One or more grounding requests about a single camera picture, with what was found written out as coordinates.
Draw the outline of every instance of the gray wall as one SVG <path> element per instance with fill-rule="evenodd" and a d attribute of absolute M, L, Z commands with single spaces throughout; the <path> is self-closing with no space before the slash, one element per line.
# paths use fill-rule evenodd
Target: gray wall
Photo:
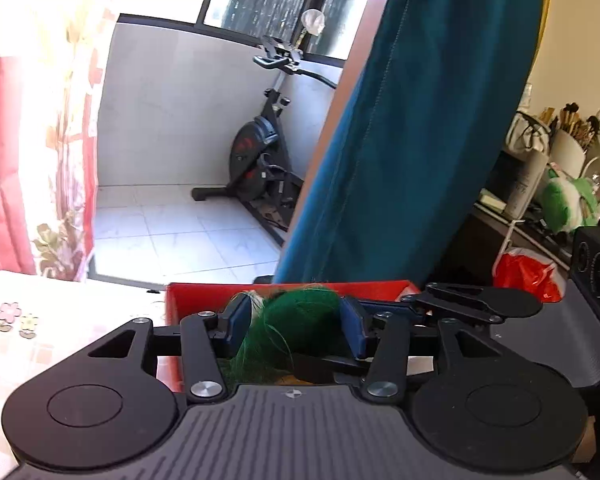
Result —
<path fill-rule="evenodd" d="M 101 186 L 225 184 L 236 131 L 258 114 L 278 71 L 260 53 L 230 41 L 179 30 L 119 23 L 111 43 L 98 117 Z M 337 80 L 340 69 L 308 63 Z M 304 176 L 333 90 L 288 76 L 292 103 L 282 125 L 293 169 Z"/>

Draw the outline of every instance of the gray panel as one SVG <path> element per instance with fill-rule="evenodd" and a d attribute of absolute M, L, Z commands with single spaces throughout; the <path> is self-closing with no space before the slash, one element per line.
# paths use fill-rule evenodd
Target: gray panel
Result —
<path fill-rule="evenodd" d="M 10 480 L 59 480 L 23 466 Z M 358 400 L 348 386 L 241 386 L 191 408 L 171 438 L 138 462 L 89 480 L 573 480 L 564 466 L 526 476 L 462 469 L 428 451 L 401 413 Z"/>
<path fill-rule="evenodd" d="M 545 303 L 535 316 L 492 325 L 491 337 L 558 370 L 575 388 L 600 382 L 600 322 L 572 280 L 562 301 Z"/>

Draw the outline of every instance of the window frame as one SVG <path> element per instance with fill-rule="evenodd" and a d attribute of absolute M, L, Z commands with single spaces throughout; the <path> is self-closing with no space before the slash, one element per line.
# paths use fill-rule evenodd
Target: window frame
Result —
<path fill-rule="evenodd" d="M 202 6 L 195 23 L 191 22 L 180 22 L 178 20 L 170 20 L 169 18 L 156 18 L 153 16 L 140 16 L 138 14 L 127 14 L 122 12 L 118 18 L 118 23 L 129 23 L 132 25 L 147 25 L 149 27 L 161 27 L 171 28 L 173 30 L 182 30 L 184 32 L 192 32 L 194 34 L 201 34 L 203 36 L 210 36 L 212 38 L 219 38 L 220 40 L 233 41 L 234 43 L 240 43 L 247 46 L 260 47 L 259 38 L 254 38 L 249 34 L 242 32 L 235 32 L 234 30 L 228 30 L 227 28 L 213 27 L 205 24 L 205 17 L 208 11 L 211 0 L 202 0 Z M 321 9 L 324 5 L 324 0 L 304 0 L 302 4 L 302 12 L 307 9 Z M 292 34 L 292 42 L 297 41 L 298 37 L 302 32 L 302 23 L 300 16 L 296 21 L 296 26 Z M 308 45 L 310 36 L 307 34 L 300 43 L 300 49 L 304 51 Z M 302 59 L 309 62 L 326 64 L 330 66 L 337 66 L 342 68 L 346 59 L 340 59 L 337 57 L 324 56 L 322 54 L 312 54 L 311 52 L 305 52 L 302 55 Z"/>

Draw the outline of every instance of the green yarn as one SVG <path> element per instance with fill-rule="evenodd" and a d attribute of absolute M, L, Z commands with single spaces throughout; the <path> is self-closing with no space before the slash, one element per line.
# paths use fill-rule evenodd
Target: green yarn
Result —
<path fill-rule="evenodd" d="M 282 292 L 264 301 L 237 355 L 221 362 L 221 371 L 230 388 L 236 383 L 273 384 L 293 373 L 293 352 L 324 354 L 339 333 L 336 292 L 317 285 Z"/>

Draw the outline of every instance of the exercise bike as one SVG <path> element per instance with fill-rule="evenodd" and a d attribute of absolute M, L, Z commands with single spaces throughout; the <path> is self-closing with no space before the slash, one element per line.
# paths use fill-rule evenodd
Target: exercise bike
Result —
<path fill-rule="evenodd" d="M 304 31 L 320 34 L 324 15 L 315 9 L 302 15 Z M 254 56 L 253 62 L 266 70 L 278 69 L 281 77 L 273 88 L 267 88 L 267 100 L 261 113 L 238 130 L 229 155 L 229 183 L 224 187 L 195 187 L 194 200 L 213 196 L 236 197 L 249 213 L 266 229 L 280 246 L 284 238 L 277 229 L 286 232 L 296 208 L 304 181 L 291 170 L 291 161 L 280 125 L 280 114 L 291 102 L 281 97 L 284 75 L 305 75 L 336 88 L 336 83 L 321 74 L 300 67 L 302 51 L 286 41 L 263 36 L 264 56 Z"/>

